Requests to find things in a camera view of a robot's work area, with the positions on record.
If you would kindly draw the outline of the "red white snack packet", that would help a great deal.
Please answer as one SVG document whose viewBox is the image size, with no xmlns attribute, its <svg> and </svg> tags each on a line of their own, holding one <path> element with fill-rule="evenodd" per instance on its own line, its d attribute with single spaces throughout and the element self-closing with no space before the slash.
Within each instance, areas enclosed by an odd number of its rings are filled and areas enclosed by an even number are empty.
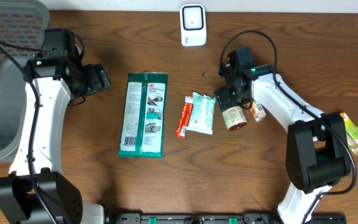
<svg viewBox="0 0 358 224">
<path fill-rule="evenodd" d="M 193 95 L 185 96 L 185 104 L 180 114 L 180 120 L 175 131 L 175 136 L 181 139 L 185 138 L 187 126 L 190 121 L 191 112 L 193 109 Z"/>
</svg>

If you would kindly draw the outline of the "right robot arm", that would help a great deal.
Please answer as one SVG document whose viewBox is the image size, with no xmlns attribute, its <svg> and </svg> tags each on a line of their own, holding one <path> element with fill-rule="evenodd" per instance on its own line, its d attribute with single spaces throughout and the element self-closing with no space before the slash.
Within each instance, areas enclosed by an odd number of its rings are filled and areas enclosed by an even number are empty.
<svg viewBox="0 0 358 224">
<path fill-rule="evenodd" d="M 275 211 L 275 223 L 311 223 L 325 195 L 342 195 L 356 183 L 357 170 L 339 113 L 326 114 L 298 96 L 269 65 L 222 65 L 226 87 L 221 103 L 258 102 L 287 132 L 285 166 L 290 186 Z"/>
</svg>

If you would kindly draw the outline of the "white teal snack packet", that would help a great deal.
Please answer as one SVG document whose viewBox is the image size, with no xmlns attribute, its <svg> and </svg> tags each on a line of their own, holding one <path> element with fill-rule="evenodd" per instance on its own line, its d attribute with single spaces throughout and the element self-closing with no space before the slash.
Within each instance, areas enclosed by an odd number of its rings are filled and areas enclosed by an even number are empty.
<svg viewBox="0 0 358 224">
<path fill-rule="evenodd" d="M 186 130 L 212 135 L 215 103 L 215 98 L 193 92 L 193 108 Z"/>
</svg>

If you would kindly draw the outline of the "green lid spice jar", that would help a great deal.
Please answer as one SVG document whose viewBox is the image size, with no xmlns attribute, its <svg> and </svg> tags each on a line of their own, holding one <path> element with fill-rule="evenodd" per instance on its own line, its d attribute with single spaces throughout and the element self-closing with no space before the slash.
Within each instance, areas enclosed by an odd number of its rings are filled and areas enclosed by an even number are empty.
<svg viewBox="0 0 358 224">
<path fill-rule="evenodd" d="M 226 128 L 230 131 L 243 128 L 247 124 L 246 116 L 240 106 L 233 106 L 222 112 Z"/>
</svg>

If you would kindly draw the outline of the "orange tissue packet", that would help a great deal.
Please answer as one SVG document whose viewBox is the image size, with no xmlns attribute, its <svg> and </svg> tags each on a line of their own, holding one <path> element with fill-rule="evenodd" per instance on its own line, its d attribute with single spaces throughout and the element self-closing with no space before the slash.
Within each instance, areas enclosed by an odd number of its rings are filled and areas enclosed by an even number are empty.
<svg viewBox="0 0 358 224">
<path fill-rule="evenodd" d="M 264 108 L 257 101 L 252 102 L 252 105 L 250 107 L 250 112 L 252 113 L 256 122 L 260 122 L 266 117 L 266 112 L 265 112 Z"/>
</svg>

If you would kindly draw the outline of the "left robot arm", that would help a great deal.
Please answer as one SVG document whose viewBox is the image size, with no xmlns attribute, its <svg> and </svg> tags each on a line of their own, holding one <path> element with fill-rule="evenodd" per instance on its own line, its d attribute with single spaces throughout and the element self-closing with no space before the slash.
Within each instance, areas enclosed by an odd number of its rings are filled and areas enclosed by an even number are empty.
<svg viewBox="0 0 358 224">
<path fill-rule="evenodd" d="M 78 71 L 64 57 L 31 58 L 23 71 L 25 116 L 18 152 L 0 177 L 0 210 L 9 223 L 113 223 L 106 208 L 84 202 L 63 176 L 63 120 L 71 99 L 68 81 Z"/>
</svg>

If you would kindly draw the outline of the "green juice carton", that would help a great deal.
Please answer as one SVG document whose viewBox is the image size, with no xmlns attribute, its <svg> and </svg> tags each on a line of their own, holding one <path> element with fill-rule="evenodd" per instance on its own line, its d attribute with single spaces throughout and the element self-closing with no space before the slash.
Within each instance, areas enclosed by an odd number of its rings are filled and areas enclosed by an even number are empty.
<svg viewBox="0 0 358 224">
<path fill-rule="evenodd" d="M 347 143 L 353 155 L 358 155 L 358 127 L 352 122 L 345 112 L 341 112 L 346 128 Z"/>
</svg>

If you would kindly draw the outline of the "green white barcode packet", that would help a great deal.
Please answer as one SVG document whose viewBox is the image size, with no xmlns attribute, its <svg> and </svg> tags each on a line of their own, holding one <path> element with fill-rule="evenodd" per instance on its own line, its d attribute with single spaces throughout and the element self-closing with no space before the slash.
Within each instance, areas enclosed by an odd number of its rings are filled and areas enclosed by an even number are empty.
<svg viewBox="0 0 358 224">
<path fill-rule="evenodd" d="M 119 157 L 161 158 L 167 73 L 129 73 Z"/>
</svg>

